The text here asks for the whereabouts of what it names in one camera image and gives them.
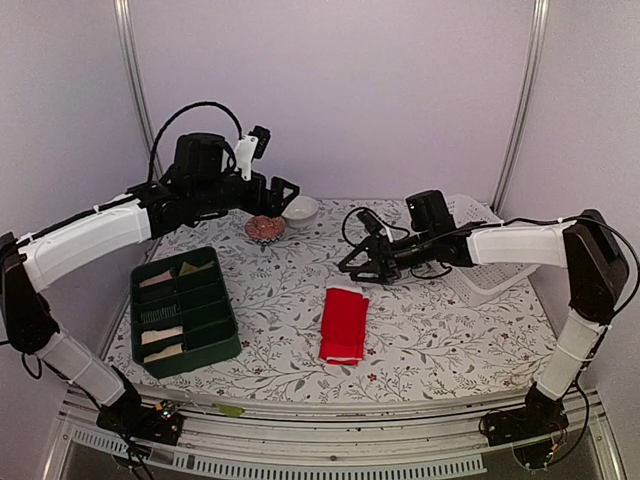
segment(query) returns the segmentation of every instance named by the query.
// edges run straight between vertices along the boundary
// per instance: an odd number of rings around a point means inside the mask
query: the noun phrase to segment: food item
[[[279,240],[284,234],[284,229],[285,223],[282,217],[253,217],[245,226],[249,238],[262,246]]]

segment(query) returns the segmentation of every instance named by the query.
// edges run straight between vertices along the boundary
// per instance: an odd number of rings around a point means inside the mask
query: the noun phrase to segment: red cloth
[[[320,358],[332,365],[357,365],[364,358],[369,299],[361,293],[328,288],[322,315]]]

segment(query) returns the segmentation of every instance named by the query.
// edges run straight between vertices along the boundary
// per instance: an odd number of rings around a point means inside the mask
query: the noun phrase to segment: patterned table surface
[[[215,396],[282,402],[407,402],[494,393],[526,386],[544,366],[555,337],[528,281],[479,307],[467,307],[442,280],[405,276],[392,286],[363,285],[370,298],[365,358],[357,367],[318,359],[329,279],[349,251],[340,225],[366,205],[402,223],[400,201],[322,201],[316,223],[287,230],[270,247],[244,232],[232,212],[167,235],[155,259],[202,246],[218,251],[239,323],[233,360],[156,380],[131,358],[129,314],[107,359],[133,382]],[[361,231],[354,221],[348,232]]]

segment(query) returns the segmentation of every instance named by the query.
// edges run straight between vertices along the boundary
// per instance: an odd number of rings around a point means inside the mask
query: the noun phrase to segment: white basket
[[[446,200],[456,227],[478,220],[500,221],[491,210],[466,195],[451,195]],[[452,272],[444,277],[444,281],[467,305],[476,307],[496,298],[509,287],[528,277],[536,271],[538,266],[524,263],[496,263],[472,268],[453,267]],[[433,265],[433,267],[437,271],[442,271],[439,266]]]

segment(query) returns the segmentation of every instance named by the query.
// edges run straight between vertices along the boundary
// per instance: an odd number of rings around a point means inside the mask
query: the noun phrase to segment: small bowl
[[[305,228],[318,216],[318,202],[304,195],[297,196],[282,212],[282,218],[291,228]]]

